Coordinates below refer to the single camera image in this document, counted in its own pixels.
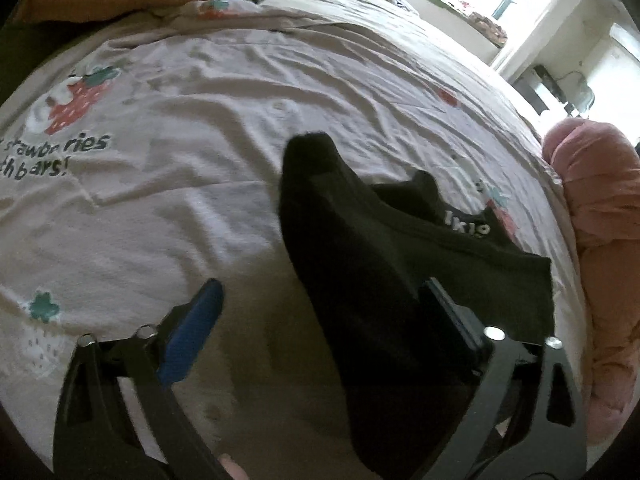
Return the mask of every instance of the metal screw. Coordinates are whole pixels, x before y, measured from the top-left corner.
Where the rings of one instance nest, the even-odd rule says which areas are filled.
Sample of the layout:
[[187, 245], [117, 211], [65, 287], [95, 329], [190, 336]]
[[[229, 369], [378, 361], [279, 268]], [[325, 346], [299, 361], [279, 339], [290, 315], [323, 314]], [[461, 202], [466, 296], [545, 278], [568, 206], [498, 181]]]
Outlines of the metal screw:
[[155, 325], [143, 325], [136, 330], [136, 337], [140, 339], [150, 339], [158, 335], [158, 329]]
[[484, 329], [484, 335], [494, 341], [502, 341], [507, 335], [500, 330], [497, 326], [488, 326]]
[[553, 348], [554, 350], [560, 350], [562, 348], [562, 341], [560, 341], [557, 337], [547, 337], [545, 339], [545, 343], [547, 346]]
[[98, 340], [95, 338], [93, 334], [84, 334], [78, 338], [78, 346], [81, 346], [83, 348], [97, 342]]

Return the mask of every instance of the wrinkled fabric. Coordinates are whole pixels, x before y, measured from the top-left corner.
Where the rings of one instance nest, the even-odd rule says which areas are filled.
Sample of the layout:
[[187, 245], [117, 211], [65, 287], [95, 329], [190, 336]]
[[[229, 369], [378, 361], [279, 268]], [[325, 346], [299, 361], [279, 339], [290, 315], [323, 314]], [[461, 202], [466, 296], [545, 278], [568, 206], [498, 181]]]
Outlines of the wrinkled fabric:
[[613, 435], [631, 410], [640, 360], [640, 158], [611, 124], [567, 119], [545, 137], [577, 239], [593, 317], [588, 438]]
[[224, 313], [174, 386], [207, 445], [254, 480], [375, 478], [353, 452], [330, 350], [280, 236], [282, 153], [306, 131], [330, 132], [367, 183], [427, 169], [458, 209], [503, 204], [517, 245], [553, 261], [556, 335], [581, 384], [575, 239], [560, 179], [520, 117], [535, 111], [383, 0], [265, 3], [130, 16], [0, 108], [0, 402], [49, 465], [76, 338], [128, 337], [215, 276]]

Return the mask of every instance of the white bed sheet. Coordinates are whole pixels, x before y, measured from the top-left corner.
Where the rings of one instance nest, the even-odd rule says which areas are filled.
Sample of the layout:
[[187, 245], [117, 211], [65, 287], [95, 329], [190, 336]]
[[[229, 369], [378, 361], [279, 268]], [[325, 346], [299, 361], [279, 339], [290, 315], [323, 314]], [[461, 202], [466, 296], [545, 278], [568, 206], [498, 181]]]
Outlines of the white bed sheet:
[[[51, 99], [65, 102], [52, 89], [107, 67], [89, 111], [72, 124], [61, 112], [70, 124], [47, 135]], [[466, 157], [506, 197], [522, 249], [552, 259], [556, 334], [580, 384], [589, 333], [573, 232], [521, 115], [534, 120], [483, 63], [383, 0], [266, 0], [211, 21], [138, 14], [101, 31], [0, 108], [0, 162], [14, 160], [0, 167], [2, 404], [50, 465], [75, 339], [129, 336], [215, 276], [225, 312], [175, 388], [206, 442], [253, 480], [375, 478], [351, 449], [278, 228], [284, 146], [318, 130], [366, 181], [427, 170], [447, 202], [476, 211], [453, 155]]]

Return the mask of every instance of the person's hand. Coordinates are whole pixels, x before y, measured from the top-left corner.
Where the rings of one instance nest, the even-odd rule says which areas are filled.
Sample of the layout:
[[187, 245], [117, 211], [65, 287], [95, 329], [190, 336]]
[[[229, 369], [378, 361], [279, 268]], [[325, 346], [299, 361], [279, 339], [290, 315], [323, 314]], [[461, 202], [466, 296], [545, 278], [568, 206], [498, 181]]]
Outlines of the person's hand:
[[226, 469], [229, 476], [234, 480], [249, 480], [247, 473], [244, 472], [238, 464], [228, 454], [222, 454], [218, 457], [218, 461], [222, 464], [222, 467]]

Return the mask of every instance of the pink blanket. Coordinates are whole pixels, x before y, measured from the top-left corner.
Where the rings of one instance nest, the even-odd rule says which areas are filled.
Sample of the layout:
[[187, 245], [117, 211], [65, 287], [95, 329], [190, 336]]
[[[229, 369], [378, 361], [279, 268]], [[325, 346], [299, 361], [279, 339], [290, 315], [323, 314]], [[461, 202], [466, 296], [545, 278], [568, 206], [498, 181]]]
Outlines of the pink blanket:
[[633, 408], [640, 364], [640, 158], [611, 124], [566, 119], [543, 143], [562, 178], [593, 317], [588, 439], [606, 440]]

